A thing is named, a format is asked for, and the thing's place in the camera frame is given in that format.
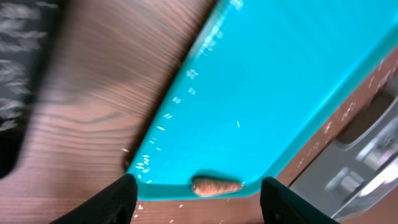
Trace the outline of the carrot piece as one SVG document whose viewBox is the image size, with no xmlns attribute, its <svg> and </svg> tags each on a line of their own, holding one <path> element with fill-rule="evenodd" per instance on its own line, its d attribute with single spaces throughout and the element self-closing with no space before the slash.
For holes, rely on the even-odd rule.
<svg viewBox="0 0 398 224">
<path fill-rule="evenodd" d="M 192 191 L 199 197 L 213 197 L 217 195 L 239 192 L 243 184 L 239 182 L 211 179 L 206 177 L 196 178 L 192 182 Z"/>
</svg>

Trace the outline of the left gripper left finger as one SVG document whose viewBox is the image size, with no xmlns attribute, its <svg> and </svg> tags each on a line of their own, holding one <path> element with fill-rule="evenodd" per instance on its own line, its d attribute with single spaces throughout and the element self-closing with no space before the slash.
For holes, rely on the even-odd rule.
<svg viewBox="0 0 398 224">
<path fill-rule="evenodd" d="M 130 224 L 137 203 L 137 183 L 125 174 L 53 224 Z"/>
</svg>

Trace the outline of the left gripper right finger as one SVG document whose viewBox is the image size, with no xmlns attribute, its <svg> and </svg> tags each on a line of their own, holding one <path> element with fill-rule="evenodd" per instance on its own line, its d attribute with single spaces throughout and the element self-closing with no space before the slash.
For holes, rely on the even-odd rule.
<svg viewBox="0 0 398 224">
<path fill-rule="evenodd" d="M 262 180 L 260 204 L 265 224 L 338 224 L 273 177 Z"/>
</svg>

